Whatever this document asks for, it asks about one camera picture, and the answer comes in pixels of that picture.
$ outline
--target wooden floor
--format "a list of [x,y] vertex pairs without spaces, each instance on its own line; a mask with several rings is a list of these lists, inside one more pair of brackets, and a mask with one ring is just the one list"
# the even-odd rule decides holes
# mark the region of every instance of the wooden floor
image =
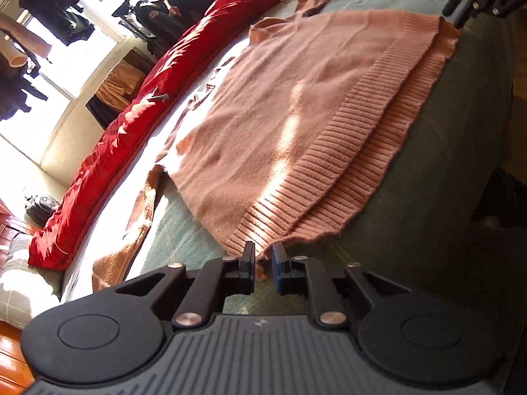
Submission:
[[18,395],[33,382],[20,351],[20,330],[0,321],[0,394]]

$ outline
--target window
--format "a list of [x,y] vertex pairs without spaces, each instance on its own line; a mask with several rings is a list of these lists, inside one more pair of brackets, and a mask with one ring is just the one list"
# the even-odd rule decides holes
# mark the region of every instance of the window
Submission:
[[28,95],[29,113],[18,111],[11,119],[0,122],[0,135],[17,149],[39,164],[49,146],[51,135],[64,113],[76,105],[90,76],[104,58],[131,34],[118,25],[119,19],[111,14],[124,0],[81,0],[85,7],[83,16],[96,26],[86,41],[69,46],[62,44],[37,19],[28,19],[26,27],[53,46],[48,59],[41,59],[40,73],[33,85],[48,96],[42,101]]

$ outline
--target orange cloth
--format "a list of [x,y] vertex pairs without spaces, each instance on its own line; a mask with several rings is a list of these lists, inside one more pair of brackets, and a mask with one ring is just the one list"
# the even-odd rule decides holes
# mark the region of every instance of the orange cloth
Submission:
[[459,32],[439,16],[305,17],[327,1],[299,0],[288,19],[253,26],[210,106],[186,113],[157,160],[230,255],[247,240],[262,258],[273,242],[340,232],[379,187],[455,50]]
[[19,68],[27,63],[27,55],[15,47],[11,41],[0,37],[0,53],[9,63],[10,67]]
[[47,58],[49,55],[50,44],[4,13],[0,13],[0,28],[9,31],[13,37],[34,54],[42,58]]
[[143,81],[145,75],[126,61],[120,61],[110,71],[99,89],[96,96],[117,112],[122,112],[130,101],[125,97]]

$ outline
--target ribbed hem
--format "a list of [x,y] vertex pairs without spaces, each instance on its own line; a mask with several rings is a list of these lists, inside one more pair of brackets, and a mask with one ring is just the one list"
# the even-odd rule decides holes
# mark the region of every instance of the ribbed hem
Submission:
[[363,150],[329,194],[284,240],[308,241],[321,235],[339,233],[350,219],[364,209],[401,149],[446,60],[454,54],[458,37],[458,30],[451,24],[442,23],[434,46],[403,85]]
[[[359,200],[360,197],[369,197],[376,189],[380,183],[379,176],[384,174],[385,165],[389,163],[389,155],[395,153],[402,144],[404,135],[402,136],[402,131],[397,129],[397,122],[388,121],[386,126],[376,128],[386,108],[430,49],[438,30],[438,17],[406,14],[401,38],[389,46],[371,70],[347,94],[332,120],[280,187],[247,210],[239,226],[225,242],[230,254],[239,255],[246,240],[253,240],[257,254],[261,255],[270,243],[286,237],[313,239],[321,236],[327,233],[327,228],[333,227],[330,221],[334,216],[330,214],[339,208],[339,221],[347,221],[350,218],[346,215],[360,207],[363,201]],[[441,68],[437,70],[433,80],[440,73]],[[418,111],[428,95],[426,88],[420,86],[419,81],[417,79],[408,92],[400,96],[402,103],[407,102],[406,106],[402,106],[401,114],[406,111],[407,117],[410,118],[413,112],[405,108],[417,108]],[[299,224],[312,208],[324,203],[323,199],[326,196],[329,199],[329,191],[346,172],[350,163],[362,153],[374,130],[378,133],[374,138],[373,149],[377,150],[376,156],[385,155],[380,160],[384,162],[380,165],[383,169],[368,168],[372,165],[364,166],[359,170],[359,176],[354,178],[354,189],[358,190],[358,197],[335,193],[331,195],[330,202],[322,206],[321,217],[315,221],[307,219],[306,224]],[[369,147],[364,152],[371,153],[372,150]],[[318,221],[325,221],[326,224],[314,226]],[[300,231],[292,232],[296,226]]]

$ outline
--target metal screw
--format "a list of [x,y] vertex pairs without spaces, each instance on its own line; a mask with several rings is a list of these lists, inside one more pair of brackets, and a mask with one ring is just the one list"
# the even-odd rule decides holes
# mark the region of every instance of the metal screw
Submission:
[[324,312],[320,315],[320,321],[327,325],[340,325],[346,322],[346,315],[342,312]]
[[183,327],[193,327],[201,323],[203,318],[201,315],[198,315],[194,312],[181,313],[175,319],[176,323],[180,324]]
[[151,96],[148,99],[161,99],[161,101],[165,102],[170,99],[170,96],[168,95],[168,93],[165,93],[158,96]]

